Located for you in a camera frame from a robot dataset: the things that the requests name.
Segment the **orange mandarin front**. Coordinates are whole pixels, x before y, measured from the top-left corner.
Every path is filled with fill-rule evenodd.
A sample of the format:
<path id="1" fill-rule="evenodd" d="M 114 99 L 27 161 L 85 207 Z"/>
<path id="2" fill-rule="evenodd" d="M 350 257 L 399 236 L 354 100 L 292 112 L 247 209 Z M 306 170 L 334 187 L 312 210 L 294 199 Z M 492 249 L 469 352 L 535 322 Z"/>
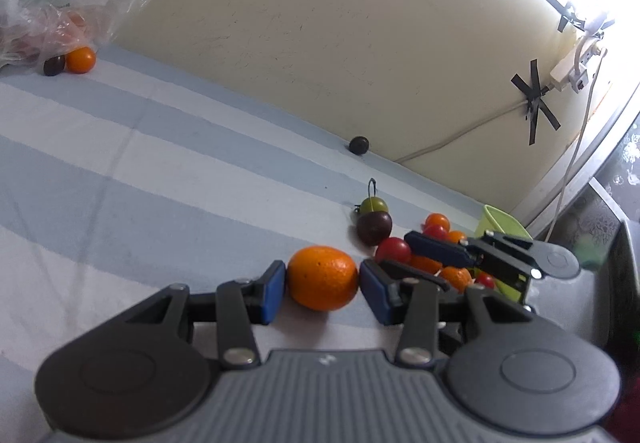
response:
<path id="1" fill-rule="evenodd" d="M 359 274 L 346 252 L 329 246 L 309 246 L 292 255 L 286 268 L 292 299 L 317 312 L 340 310 L 357 295 Z"/>

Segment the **orange mandarin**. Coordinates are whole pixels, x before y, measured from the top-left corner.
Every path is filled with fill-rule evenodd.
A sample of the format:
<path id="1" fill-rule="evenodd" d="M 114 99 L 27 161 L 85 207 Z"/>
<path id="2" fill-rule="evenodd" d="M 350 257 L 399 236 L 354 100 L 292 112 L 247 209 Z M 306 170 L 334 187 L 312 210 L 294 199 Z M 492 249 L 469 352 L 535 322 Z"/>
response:
<path id="1" fill-rule="evenodd" d="M 443 267 L 438 276 L 449 283 L 458 293 L 474 283 L 471 273 L 465 267 Z"/>
<path id="2" fill-rule="evenodd" d="M 359 274 L 346 252 L 329 246 L 309 246 L 292 255 L 286 268 L 292 299 L 317 312 L 340 310 L 357 295 Z"/>

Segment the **red cherry tomato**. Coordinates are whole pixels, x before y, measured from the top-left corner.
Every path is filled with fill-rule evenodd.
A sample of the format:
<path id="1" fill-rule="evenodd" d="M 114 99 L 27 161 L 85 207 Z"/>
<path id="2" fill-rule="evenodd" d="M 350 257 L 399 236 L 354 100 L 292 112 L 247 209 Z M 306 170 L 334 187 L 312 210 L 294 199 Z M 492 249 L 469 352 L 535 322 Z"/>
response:
<path id="1" fill-rule="evenodd" d="M 374 260 L 381 263 L 385 260 L 407 264 L 412 257 L 411 248 L 400 237 L 388 237 L 378 245 L 375 250 Z"/>

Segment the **orange cherry tomato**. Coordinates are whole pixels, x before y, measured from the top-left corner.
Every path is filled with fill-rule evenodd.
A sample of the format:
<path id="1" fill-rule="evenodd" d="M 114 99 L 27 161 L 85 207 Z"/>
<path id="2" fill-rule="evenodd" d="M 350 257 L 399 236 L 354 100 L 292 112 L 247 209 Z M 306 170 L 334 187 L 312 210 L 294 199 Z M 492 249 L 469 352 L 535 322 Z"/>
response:
<path id="1" fill-rule="evenodd" d="M 445 215 L 439 212 L 433 212 L 426 217 L 424 222 L 424 229 L 428 229 L 429 227 L 441 227 L 446 232 L 449 232 L 450 221 Z"/>

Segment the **orange mandarin middle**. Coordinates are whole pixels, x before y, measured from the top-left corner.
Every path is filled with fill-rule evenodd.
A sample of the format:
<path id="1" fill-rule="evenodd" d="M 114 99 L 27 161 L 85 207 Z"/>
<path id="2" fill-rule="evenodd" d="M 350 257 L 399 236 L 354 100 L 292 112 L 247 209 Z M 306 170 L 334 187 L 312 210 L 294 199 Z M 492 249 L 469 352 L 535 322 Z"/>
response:
<path id="1" fill-rule="evenodd" d="M 465 267 L 443 267 L 438 276 L 449 283 L 458 293 L 474 283 L 471 273 Z"/>

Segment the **dark purple tomato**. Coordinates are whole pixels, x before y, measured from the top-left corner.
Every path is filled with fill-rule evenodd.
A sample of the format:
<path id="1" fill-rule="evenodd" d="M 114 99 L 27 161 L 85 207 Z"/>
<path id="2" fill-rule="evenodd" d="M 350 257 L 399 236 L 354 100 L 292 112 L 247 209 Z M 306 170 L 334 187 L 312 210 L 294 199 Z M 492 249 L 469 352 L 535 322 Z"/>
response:
<path id="1" fill-rule="evenodd" d="M 356 231 L 360 241 L 366 246 L 378 246 L 390 237 L 393 220 L 388 212 L 372 211 L 361 215 L 356 222 Z"/>

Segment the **green plastic basket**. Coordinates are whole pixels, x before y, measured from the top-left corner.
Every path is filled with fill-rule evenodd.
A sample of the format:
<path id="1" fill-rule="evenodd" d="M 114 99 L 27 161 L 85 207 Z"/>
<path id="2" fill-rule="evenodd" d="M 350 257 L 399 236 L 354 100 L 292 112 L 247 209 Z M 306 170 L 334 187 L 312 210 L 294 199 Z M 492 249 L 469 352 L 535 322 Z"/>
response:
<path id="1" fill-rule="evenodd" d="M 498 232 L 503 234 L 509 234 L 516 237 L 523 237 L 531 239 L 532 237 L 527 232 L 524 226 L 521 225 L 518 220 L 494 206 L 485 205 L 483 207 L 482 215 L 480 216 L 480 222 L 478 222 L 475 236 L 481 237 L 486 231 Z M 495 278 L 497 289 L 506 298 L 512 301 L 518 302 L 521 300 L 522 294 L 514 288 L 504 284 L 502 281 L 498 281 Z"/>

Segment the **green tomato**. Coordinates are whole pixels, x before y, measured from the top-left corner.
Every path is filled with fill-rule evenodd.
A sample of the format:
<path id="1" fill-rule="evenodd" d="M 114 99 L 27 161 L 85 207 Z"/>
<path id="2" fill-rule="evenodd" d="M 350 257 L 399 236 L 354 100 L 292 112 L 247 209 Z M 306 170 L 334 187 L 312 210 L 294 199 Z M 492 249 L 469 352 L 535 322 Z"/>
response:
<path id="1" fill-rule="evenodd" d="M 367 185 L 367 197 L 358 205 L 355 206 L 355 212 L 357 215 L 367 215 L 371 212 L 387 212 L 388 206 L 383 198 L 378 197 L 378 182 L 375 178 L 371 178 Z"/>

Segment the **black tape cross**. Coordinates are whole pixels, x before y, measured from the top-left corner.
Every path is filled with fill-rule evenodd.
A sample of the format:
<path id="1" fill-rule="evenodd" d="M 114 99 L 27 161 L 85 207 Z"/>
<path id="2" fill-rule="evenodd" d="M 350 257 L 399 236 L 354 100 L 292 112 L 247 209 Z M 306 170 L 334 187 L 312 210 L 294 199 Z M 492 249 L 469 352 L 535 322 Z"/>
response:
<path id="1" fill-rule="evenodd" d="M 528 133 L 528 145 L 532 146 L 536 143 L 538 117 L 539 113 L 542 113 L 547 118 L 549 124 L 554 131 L 558 131 L 561 128 L 561 122 L 552 113 L 550 108 L 542 99 L 550 90 L 549 86 L 543 86 L 540 82 L 538 61 L 533 59 L 529 62 L 529 78 L 530 82 L 526 82 L 519 74 L 515 74 L 511 78 L 512 85 L 518 88 L 525 99 L 526 103 L 526 116 L 525 118 L 529 123 Z"/>

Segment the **striped blue white tablecloth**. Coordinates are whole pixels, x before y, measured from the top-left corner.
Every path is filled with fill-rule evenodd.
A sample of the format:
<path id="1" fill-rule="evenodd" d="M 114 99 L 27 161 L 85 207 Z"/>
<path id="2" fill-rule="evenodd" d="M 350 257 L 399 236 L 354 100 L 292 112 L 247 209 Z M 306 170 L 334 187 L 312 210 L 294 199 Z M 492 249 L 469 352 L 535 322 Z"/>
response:
<path id="1" fill-rule="evenodd" d="M 361 259 L 375 181 L 402 234 L 476 200 L 266 104 L 111 47 L 85 75 L 1 73 L 1 437 L 47 433 L 32 393 L 64 343 L 171 283 L 254 277 L 309 245 Z"/>

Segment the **white power strip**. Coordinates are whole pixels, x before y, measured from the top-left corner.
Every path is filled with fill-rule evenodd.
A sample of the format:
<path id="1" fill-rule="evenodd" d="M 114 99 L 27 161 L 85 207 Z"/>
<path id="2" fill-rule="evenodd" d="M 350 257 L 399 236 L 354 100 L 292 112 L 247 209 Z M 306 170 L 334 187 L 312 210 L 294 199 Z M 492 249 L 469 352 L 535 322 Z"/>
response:
<path id="1" fill-rule="evenodd" d="M 562 91 L 570 87 L 575 93 L 584 90 L 589 84 L 587 64 L 593 56 L 602 53 L 599 35 L 583 36 L 574 45 L 574 48 L 556 64 L 550 72 L 550 81 L 553 89 Z"/>

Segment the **orange tomato by bag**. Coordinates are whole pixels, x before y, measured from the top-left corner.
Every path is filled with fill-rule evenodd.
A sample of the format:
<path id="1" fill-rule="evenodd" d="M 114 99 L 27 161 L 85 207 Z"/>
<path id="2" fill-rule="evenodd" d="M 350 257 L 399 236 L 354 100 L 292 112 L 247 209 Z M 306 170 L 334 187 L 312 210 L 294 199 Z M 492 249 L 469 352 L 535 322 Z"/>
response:
<path id="1" fill-rule="evenodd" d="M 96 52 L 89 47 L 76 49 L 65 55 L 66 70 L 72 74 L 86 74 L 96 66 Z"/>

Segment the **dark tomato by bag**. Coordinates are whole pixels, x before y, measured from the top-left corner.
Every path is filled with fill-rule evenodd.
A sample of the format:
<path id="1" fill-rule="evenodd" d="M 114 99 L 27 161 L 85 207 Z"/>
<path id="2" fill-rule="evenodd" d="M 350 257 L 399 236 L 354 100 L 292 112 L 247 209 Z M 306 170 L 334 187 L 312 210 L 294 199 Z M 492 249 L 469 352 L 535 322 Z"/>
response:
<path id="1" fill-rule="evenodd" d="M 65 55 L 57 55 L 52 56 L 52 58 L 47 59 L 46 62 L 43 63 L 42 72 L 44 76 L 47 77 L 55 77 L 59 74 L 62 74 L 66 67 L 66 56 Z"/>

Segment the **dark tomato near wall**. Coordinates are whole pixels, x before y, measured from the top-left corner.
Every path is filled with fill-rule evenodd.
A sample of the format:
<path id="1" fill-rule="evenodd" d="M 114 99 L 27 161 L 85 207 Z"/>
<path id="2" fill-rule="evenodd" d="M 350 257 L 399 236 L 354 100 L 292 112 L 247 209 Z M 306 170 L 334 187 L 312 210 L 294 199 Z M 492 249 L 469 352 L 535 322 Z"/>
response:
<path id="1" fill-rule="evenodd" d="M 366 137 L 363 136 L 352 138 L 352 140 L 350 140 L 348 144 L 348 150 L 356 156 L 367 154 L 369 148 L 370 142 Z"/>

